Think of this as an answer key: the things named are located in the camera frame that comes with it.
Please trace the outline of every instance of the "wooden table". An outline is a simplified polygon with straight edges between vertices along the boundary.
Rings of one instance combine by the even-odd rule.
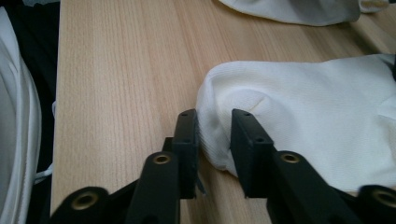
[[[218,0],[62,1],[52,211],[87,186],[114,192],[173,136],[215,65],[322,62],[396,52],[396,6],[358,22],[285,24]],[[270,223],[264,199],[201,155],[208,196],[181,204],[181,223]]]

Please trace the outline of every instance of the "white fabric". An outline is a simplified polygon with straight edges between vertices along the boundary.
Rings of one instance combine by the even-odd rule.
[[[237,11],[274,21],[313,26],[356,21],[362,12],[376,12],[388,0],[220,0]]]
[[[277,150],[305,156],[346,191],[396,185],[394,55],[325,63],[232,62],[216,66],[198,92],[200,137],[209,161],[236,171],[229,149],[234,108],[252,113]]]
[[[0,7],[0,223],[25,223],[40,148],[35,85]]]
[[[389,0],[359,0],[359,6],[363,13],[374,13],[387,8]]]
[[[56,112],[56,101],[52,103],[52,115],[54,118],[55,118],[55,112]]]
[[[51,163],[49,168],[47,168],[47,170],[35,174],[35,184],[41,183],[45,179],[47,179],[47,177],[52,175],[52,171],[53,171],[53,165]]]

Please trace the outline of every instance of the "black plastic part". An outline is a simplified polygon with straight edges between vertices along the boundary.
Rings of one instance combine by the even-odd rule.
[[[179,223],[179,213],[177,156],[165,151],[151,154],[124,223]]]
[[[273,160],[276,185],[295,223],[361,223],[303,156],[279,151]]]
[[[163,142],[163,151],[172,152],[173,137],[165,137]]]
[[[396,223],[396,191],[378,185],[364,186],[356,206],[365,223]]]
[[[230,148],[245,196],[266,198],[271,181],[270,162],[276,149],[274,141],[252,114],[233,110]]]
[[[108,223],[100,216],[106,212],[108,193],[105,189],[87,187],[70,194],[52,215],[49,224]]]
[[[294,224],[291,211],[288,208],[282,194],[274,184],[271,185],[270,194],[267,199],[267,211],[272,224]]]
[[[106,223],[124,223],[138,181],[139,179],[108,196],[106,211],[102,214],[107,219]]]
[[[195,109],[178,115],[172,152],[179,160],[180,199],[195,198],[198,178],[198,119]]]

